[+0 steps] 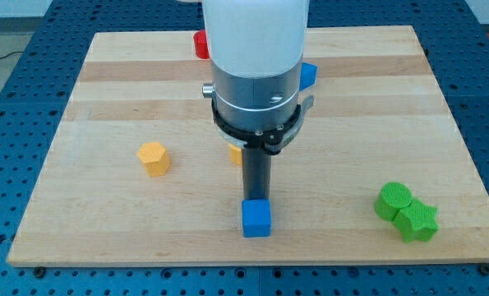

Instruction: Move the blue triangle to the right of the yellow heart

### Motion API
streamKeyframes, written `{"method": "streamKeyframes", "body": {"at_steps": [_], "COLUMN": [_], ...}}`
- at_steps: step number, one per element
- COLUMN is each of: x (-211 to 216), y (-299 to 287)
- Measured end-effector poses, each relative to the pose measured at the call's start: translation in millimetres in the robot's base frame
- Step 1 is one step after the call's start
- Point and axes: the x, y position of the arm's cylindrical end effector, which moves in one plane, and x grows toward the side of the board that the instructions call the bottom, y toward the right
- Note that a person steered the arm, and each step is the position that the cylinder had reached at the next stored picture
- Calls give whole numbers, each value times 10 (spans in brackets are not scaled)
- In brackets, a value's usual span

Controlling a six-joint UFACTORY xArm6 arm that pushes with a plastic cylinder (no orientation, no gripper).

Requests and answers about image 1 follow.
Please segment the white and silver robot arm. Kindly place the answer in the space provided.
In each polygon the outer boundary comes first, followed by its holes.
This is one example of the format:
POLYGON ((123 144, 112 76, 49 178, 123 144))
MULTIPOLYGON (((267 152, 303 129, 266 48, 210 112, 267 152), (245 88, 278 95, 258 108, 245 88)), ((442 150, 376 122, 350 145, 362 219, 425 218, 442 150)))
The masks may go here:
POLYGON ((204 0, 212 65, 203 95, 220 134, 242 150, 243 196, 270 196, 271 158, 300 131, 313 98, 299 86, 307 0, 204 0))

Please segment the black clamp ring mount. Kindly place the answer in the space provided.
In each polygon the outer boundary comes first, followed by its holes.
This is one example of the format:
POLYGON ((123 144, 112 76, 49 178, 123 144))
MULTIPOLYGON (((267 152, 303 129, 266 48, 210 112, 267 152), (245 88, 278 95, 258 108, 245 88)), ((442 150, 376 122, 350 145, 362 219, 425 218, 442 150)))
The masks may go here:
POLYGON ((211 109, 218 133, 226 141, 238 148, 262 149, 267 155, 277 155, 287 146, 302 128, 306 112, 313 106, 314 96, 307 96, 295 108, 287 122, 263 132, 248 132, 231 126, 219 115, 215 102, 211 100, 211 109))

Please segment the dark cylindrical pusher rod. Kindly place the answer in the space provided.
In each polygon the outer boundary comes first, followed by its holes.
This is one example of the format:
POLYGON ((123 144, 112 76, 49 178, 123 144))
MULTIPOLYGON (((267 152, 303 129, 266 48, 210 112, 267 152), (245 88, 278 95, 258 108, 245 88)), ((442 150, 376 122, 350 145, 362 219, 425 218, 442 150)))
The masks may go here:
POLYGON ((245 200, 270 197, 271 158, 262 149, 242 151, 242 181, 245 200))

